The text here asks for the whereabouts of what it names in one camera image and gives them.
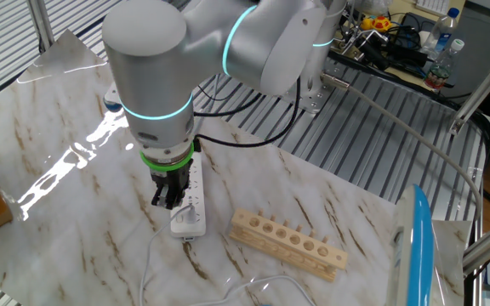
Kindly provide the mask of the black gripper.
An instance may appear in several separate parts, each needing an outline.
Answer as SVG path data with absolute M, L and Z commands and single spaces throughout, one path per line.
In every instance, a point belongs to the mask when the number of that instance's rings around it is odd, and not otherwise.
M 156 185 L 156 192 L 152 197 L 152 206 L 165 207 L 172 210 L 182 203 L 185 191 L 190 183 L 191 162 L 183 167 L 171 171 L 151 170 L 151 179 Z

